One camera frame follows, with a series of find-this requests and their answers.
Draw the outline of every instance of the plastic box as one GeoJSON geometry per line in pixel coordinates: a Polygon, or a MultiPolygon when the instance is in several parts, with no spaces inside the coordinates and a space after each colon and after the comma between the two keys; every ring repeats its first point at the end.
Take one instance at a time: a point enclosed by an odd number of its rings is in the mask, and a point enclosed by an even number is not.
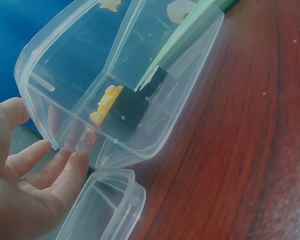
{"type": "Polygon", "coordinates": [[[129,237],[146,195],[120,168],[161,150],[223,19],[211,0],[75,0],[24,48],[15,79],[39,132],[98,169],[57,239],[129,237]]]}

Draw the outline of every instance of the yellow object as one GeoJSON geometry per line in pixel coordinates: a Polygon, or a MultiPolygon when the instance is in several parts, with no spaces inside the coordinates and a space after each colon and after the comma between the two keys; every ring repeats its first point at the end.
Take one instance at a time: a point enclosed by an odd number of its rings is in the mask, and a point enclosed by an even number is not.
{"type": "Polygon", "coordinates": [[[117,6],[121,4],[121,0],[101,0],[100,1],[102,9],[109,9],[112,12],[118,12],[117,6]]]}
{"type": "Polygon", "coordinates": [[[111,85],[105,90],[103,97],[98,103],[97,111],[91,113],[89,116],[90,120],[95,125],[99,126],[103,122],[110,108],[121,93],[122,89],[124,89],[123,86],[111,85]]]}

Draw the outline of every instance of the container lid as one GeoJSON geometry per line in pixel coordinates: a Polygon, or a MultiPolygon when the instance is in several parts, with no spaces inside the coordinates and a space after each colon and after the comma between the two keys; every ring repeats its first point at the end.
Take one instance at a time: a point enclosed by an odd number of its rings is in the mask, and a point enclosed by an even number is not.
{"type": "Polygon", "coordinates": [[[127,240],[145,205],[132,170],[98,170],[83,187],[57,240],[127,240]]]}

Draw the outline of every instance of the hand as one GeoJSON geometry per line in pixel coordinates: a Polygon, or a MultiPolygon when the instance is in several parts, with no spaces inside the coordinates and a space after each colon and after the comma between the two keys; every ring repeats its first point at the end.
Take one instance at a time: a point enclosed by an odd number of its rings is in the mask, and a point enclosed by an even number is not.
{"type": "Polygon", "coordinates": [[[63,219],[82,187],[89,155],[61,149],[38,173],[23,177],[50,150],[41,140],[9,155],[12,130],[29,119],[20,98],[0,104],[0,240],[33,240],[63,219]]]}

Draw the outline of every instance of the wood grain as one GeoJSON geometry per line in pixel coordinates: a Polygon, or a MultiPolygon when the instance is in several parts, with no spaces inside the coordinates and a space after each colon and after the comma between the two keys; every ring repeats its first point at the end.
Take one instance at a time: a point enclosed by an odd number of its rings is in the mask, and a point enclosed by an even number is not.
{"type": "Polygon", "coordinates": [[[229,13],[175,131],[133,167],[133,240],[300,240],[300,0],[229,13]]]}

